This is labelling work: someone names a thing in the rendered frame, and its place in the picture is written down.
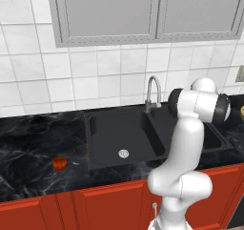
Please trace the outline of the black double sink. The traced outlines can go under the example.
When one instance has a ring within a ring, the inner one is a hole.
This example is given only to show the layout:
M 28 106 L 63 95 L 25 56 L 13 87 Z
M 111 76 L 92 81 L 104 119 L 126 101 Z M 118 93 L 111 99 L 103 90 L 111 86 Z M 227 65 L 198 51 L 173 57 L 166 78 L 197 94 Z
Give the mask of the black double sink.
M 89 168 L 166 158 L 176 122 L 167 104 L 148 113 L 143 105 L 86 112 Z

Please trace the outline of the red tomato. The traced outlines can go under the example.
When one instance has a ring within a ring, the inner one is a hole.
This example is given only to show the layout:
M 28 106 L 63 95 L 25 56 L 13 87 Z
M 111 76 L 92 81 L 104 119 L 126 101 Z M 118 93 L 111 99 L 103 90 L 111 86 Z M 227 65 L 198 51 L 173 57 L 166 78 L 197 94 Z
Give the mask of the red tomato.
M 52 161 L 55 170 L 63 170 L 67 166 L 67 160 L 64 157 L 55 157 Z

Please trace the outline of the red base cupboard door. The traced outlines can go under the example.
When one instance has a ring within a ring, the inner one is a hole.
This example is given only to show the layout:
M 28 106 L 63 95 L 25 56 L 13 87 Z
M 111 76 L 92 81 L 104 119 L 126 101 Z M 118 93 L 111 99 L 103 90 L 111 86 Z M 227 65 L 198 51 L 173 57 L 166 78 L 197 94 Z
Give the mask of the red base cupboard door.
M 0 230 L 63 230 L 55 196 L 1 202 Z
M 79 230 L 147 230 L 150 195 L 146 180 L 71 193 Z
M 165 162 L 148 176 L 149 190 L 162 198 L 156 217 L 162 230 L 220 230 L 230 200 L 238 195 L 244 163 L 203 171 L 177 170 Z

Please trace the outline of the grey wall cupboard door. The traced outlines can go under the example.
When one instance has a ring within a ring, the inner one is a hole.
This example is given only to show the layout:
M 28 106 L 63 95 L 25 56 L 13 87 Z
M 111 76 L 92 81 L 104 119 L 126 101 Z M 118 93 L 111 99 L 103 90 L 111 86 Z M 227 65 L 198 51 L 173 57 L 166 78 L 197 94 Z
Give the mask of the grey wall cupboard door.
M 150 43 L 159 0 L 49 0 L 58 48 Z
M 244 0 L 159 0 L 162 42 L 238 39 L 243 27 Z

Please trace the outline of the grey wall socket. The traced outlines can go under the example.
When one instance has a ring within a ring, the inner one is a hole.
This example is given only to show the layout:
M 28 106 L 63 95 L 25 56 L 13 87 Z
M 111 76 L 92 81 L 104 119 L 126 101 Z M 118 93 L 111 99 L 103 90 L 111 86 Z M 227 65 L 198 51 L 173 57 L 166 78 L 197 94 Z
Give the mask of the grey wall socket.
M 236 83 L 244 82 L 244 65 L 239 67 L 235 82 Z

